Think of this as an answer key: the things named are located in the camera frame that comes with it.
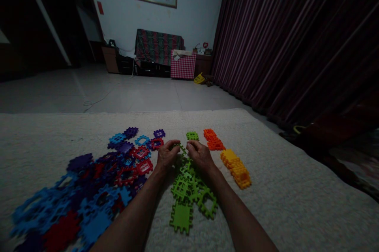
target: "tile floor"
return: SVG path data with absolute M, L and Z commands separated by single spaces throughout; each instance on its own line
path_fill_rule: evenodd
M 0 97 L 0 113 L 125 113 L 243 108 L 274 132 L 281 132 L 266 117 L 253 112 L 251 107 L 218 86 L 206 87 L 170 78 L 109 74 L 102 64 L 49 71 L 0 83 Z M 99 100 L 90 107 L 90 102 Z

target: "white wall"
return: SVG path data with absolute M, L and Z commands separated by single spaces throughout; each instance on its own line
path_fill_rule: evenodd
M 87 39 L 89 41 L 102 41 L 102 34 L 99 34 L 99 31 L 96 27 L 96 22 L 92 19 L 83 9 L 79 6 L 76 6 L 78 9 L 80 20 L 82 21 L 84 31 L 86 32 Z
M 130 54 L 139 28 L 182 36 L 187 50 L 203 42 L 212 48 L 222 0 L 178 0 L 177 9 L 140 0 L 94 1 L 103 6 L 104 15 L 98 15 L 105 40 L 114 39 Z
M 3 31 L 0 30 L 0 43 L 9 43 L 7 37 L 4 35 Z

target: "carpet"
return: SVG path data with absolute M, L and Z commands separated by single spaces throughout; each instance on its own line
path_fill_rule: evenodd
M 9 239 L 11 214 L 43 187 L 51 187 L 66 173 L 68 161 L 107 150 L 115 133 L 135 126 L 139 134 L 153 136 L 164 129 L 165 141 L 186 142 L 196 131 L 205 143 L 203 129 L 212 128 L 250 172 L 252 185 L 240 190 L 212 151 L 216 165 L 279 250 L 378 250 L 379 205 L 365 193 L 342 182 L 327 167 L 307 156 L 253 118 L 243 109 L 87 114 L 0 114 L 0 226 L 1 250 L 10 251 L 22 239 Z M 152 154 L 155 165 L 157 152 Z M 214 221 L 194 210 L 189 236 L 169 226 L 174 198 L 169 176 L 154 215 L 147 251 L 221 250 L 233 243 L 219 208 Z

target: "wooden cabinet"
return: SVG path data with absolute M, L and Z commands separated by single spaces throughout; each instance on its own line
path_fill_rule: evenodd
M 104 54 L 105 64 L 109 73 L 120 73 L 116 61 L 116 50 L 111 47 L 101 47 Z
M 195 77 L 200 73 L 210 74 L 212 68 L 212 56 L 196 54 Z

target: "checkered cloth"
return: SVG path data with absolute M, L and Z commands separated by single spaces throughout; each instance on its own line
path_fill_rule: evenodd
M 182 56 L 180 59 L 175 60 L 173 51 L 171 50 L 171 78 L 194 79 L 196 53 L 192 53 L 191 56 Z

